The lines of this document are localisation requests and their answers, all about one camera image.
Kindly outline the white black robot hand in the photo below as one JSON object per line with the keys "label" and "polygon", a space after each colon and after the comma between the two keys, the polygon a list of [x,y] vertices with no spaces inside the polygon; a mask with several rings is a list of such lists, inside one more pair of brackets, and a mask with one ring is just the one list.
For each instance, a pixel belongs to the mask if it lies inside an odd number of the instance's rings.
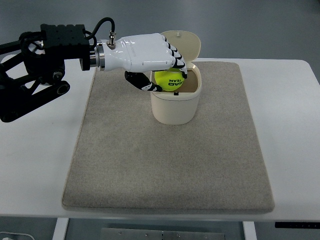
{"label": "white black robot hand", "polygon": [[151,82],[144,74],[148,71],[179,70],[184,79],[188,70],[178,49],[159,33],[122,37],[110,44],[109,39],[97,42],[90,52],[90,66],[101,71],[122,68],[125,79],[142,91],[161,92],[162,87]]}

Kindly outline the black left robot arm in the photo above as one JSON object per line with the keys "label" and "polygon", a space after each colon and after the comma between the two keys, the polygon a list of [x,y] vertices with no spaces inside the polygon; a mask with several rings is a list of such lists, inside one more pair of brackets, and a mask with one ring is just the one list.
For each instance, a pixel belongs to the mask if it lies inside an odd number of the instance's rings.
{"label": "black left robot arm", "polygon": [[42,24],[40,31],[24,32],[17,41],[2,44],[2,55],[16,52],[0,65],[0,119],[10,123],[66,94],[65,61],[78,59],[81,69],[101,71],[124,69],[125,79],[137,89],[161,92],[146,72],[175,70],[187,78],[187,66],[177,48],[159,33],[116,39],[112,26],[109,37],[98,41],[96,33],[110,17],[92,31],[82,24]]}

